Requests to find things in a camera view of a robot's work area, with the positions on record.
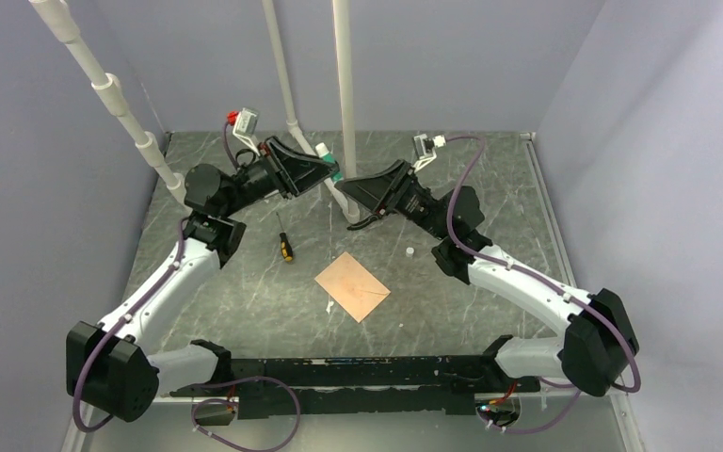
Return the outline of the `green white glue stick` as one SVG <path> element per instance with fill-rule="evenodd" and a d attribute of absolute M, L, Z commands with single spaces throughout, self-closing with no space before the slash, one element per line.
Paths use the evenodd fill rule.
<path fill-rule="evenodd" d="M 333 183 L 337 183 L 343 179 L 343 174 L 340 170 L 340 166 L 338 162 L 336 161 L 335 157 L 329 150 L 328 146 L 324 142 L 317 143 L 314 146 L 314 150 L 317 153 L 317 156 L 323 160 L 325 163 L 330 164 L 333 167 L 333 173 L 330 176 L 330 180 Z"/>

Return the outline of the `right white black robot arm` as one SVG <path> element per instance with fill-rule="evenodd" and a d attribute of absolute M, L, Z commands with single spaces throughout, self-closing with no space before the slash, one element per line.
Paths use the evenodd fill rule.
<path fill-rule="evenodd" d="M 507 254 L 477 230 L 484 215 L 472 187 L 437 199 L 404 160 L 337 187 L 370 213 L 355 229 L 390 214 L 407 218 L 438 239 L 431 253 L 445 275 L 510 300 L 554 332 L 553 338 L 497 340 L 480 368 L 493 391 L 519 378 L 550 378 L 604 396 L 620 389 L 625 370 L 635 370 L 639 345 L 621 298 L 556 281 Z"/>

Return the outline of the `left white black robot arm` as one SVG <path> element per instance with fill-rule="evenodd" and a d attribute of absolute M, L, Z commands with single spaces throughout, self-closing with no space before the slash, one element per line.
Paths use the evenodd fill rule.
<path fill-rule="evenodd" d="M 233 174 L 201 163 L 185 175 L 188 216 L 175 224 L 168 257 L 127 300 L 95 324 L 80 321 L 66 337 L 66 390 L 72 419 L 94 432 L 113 418 L 133 422 L 160 394 L 201 387 L 218 396 L 233 382 L 229 350 L 196 340 L 156 352 L 186 300 L 237 252 L 246 231 L 232 218 L 272 195 L 298 197 L 338 174 L 339 166 L 265 139 L 254 160 Z"/>

